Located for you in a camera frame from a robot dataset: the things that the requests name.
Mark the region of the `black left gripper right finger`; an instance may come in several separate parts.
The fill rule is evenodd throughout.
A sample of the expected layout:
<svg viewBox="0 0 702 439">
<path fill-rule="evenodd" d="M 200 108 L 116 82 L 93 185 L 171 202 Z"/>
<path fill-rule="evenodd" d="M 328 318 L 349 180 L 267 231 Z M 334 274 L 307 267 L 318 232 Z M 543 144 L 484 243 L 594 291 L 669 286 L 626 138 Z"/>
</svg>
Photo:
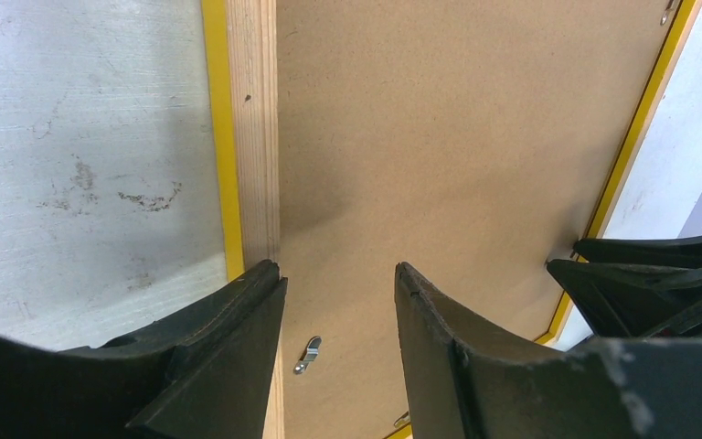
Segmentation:
<svg viewBox="0 0 702 439">
<path fill-rule="evenodd" d="M 702 438 L 702 338 L 601 338 L 562 352 L 395 274 L 417 438 Z"/>
</svg>

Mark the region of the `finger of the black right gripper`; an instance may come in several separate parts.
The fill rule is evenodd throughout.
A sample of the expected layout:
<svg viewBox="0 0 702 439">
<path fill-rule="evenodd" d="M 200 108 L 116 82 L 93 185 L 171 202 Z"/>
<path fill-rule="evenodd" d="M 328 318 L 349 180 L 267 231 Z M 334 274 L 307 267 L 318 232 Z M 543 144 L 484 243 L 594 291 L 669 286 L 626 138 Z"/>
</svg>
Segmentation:
<svg viewBox="0 0 702 439">
<path fill-rule="evenodd" d="M 670 240 L 583 238 L 573 250 L 588 262 L 702 268 L 702 236 Z"/>
<path fill-rule="evenodd" d="M 598 337 L 702 337 L 702 267 L 553 260 L 547 270 Z"/>
</svg>

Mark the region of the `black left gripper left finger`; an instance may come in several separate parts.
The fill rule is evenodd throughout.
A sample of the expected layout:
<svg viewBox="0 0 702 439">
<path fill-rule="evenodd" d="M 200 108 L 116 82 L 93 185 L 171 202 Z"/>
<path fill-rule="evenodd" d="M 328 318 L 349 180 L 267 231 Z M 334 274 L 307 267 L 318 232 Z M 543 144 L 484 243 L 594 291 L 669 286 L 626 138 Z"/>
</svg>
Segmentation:
<svg viewBox="0 0 702 439">
<path fill-rule="evenodd" d="M 287 281 L 270 260 L 97 348 L 0 337 L 0 438 L 260 438 Z"/>
</svg>

